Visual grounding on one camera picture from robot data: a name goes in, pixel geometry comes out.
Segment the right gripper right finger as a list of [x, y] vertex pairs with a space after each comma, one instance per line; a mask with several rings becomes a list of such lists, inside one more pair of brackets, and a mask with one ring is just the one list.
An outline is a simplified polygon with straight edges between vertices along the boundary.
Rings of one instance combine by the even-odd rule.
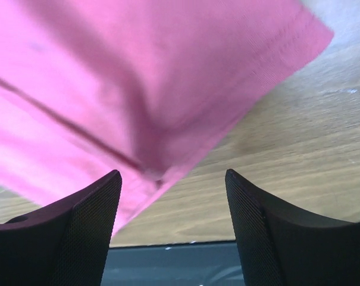
[[246, 285], [360, 285], [360, 222], [322, 216], [226, 171]]

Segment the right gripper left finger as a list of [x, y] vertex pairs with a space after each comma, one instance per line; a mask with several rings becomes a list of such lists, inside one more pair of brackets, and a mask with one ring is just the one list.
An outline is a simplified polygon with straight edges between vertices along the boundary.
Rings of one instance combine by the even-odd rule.
[[0, 224], [0, 285], [100, 285], [121, 185], [113, 170]]

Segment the pink t-shirt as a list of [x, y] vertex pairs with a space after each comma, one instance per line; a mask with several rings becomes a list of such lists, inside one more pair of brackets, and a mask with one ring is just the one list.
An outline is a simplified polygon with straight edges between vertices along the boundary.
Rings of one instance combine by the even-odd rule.
[[301, 1], [0, 1], [0, 185], [45, 206], [116, 169], [118, 231], [332, 38]]

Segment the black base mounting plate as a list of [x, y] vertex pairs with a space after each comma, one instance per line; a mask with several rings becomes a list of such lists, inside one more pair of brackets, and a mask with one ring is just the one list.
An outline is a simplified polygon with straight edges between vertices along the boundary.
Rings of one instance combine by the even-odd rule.
[[244, 286], [234, 241], [115, 247], [102, 285]]

